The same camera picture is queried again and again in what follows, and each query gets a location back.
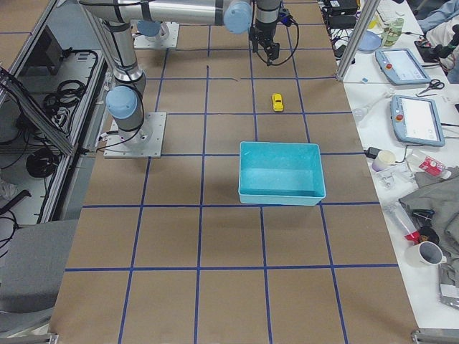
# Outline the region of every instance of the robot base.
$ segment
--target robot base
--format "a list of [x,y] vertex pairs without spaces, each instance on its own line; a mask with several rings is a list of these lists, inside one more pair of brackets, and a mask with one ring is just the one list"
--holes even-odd
[[179,39],[179,27],[180,25],[173,22],[168,22],[167,27],[169,28],[169,37],[165,40],[152,42],[147,40],[145,36],[137,36],[134,39],[134,48],[136,50],[155,50],[155,49],[175,49],[177,48],[177,40]]
[[[166,113],[146,113],[143,125],[147,125],[152,133],[150,140],[139,145],[120,143],[119,135],[108,137],[107,145],[115,145],[104,150],[105,158],[160,158],[163,147],[164,127],[166,126]],[[115,121],[110,130],[118,130]]]

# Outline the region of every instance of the keyboard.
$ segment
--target keyboard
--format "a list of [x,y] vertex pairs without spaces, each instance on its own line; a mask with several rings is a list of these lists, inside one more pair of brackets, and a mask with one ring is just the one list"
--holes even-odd
[[392,0],[381,0],[376,10],[379,24],[382,27],[388,27],[390,22],[393,22],[399,17],[395,13],[394,3]]

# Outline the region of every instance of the scissors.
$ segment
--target scissors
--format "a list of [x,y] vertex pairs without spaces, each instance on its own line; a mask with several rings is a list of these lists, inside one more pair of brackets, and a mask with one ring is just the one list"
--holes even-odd
[[441,90],[444,87],[445,87],[444,82],[439,81],[439,79],[432,79],[429,82],[429,86],[425,90],[417,93],[416,96],[419,97],[419,95],[421,95],[422,93],[426,93],[427,91],[430,91],[430,90]]

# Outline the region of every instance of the person's arm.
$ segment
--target person's arm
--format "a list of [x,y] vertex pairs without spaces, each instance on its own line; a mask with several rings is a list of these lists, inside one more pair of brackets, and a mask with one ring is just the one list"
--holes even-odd
[[459,63],[448,72],[447,79],[450,84],[459,84]]
[[417,23],[421,27],[422,32],[425,33],[438,24],[445,22],[456,11],[459,11],[459,0],[449,0],[439,9],[430,12],[426,19],[419,20]]

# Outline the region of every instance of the white mug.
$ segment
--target white mug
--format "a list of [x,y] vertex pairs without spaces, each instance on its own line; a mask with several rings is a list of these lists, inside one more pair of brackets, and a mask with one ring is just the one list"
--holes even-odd
[[446,263],[442,249],[433,242],[421,242],[404,252],[405,259],[412,267],[427,267]]
[[381,150],[372,163],[372,168],[376,172],[380,172],[394,165],[395,154],[390,150]]

